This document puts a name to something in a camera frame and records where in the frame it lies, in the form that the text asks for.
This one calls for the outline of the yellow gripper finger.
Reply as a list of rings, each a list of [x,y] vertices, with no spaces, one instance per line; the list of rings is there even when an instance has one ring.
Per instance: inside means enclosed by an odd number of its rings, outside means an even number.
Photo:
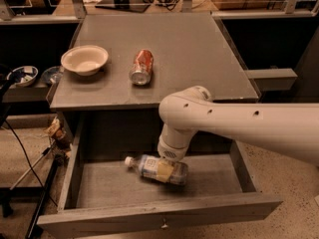
[[[158,162],[157,180],[160,182],[168,182],[173,172],[173,164],[164,158]]]

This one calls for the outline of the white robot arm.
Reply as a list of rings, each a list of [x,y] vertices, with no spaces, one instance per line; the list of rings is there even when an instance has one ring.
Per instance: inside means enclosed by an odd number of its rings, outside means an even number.
[[[185,157],[199,131],[221,135],[319,165],[318,104],[222,104],[195,86],[170,94],[159,104],[163,122],[159,155]]]

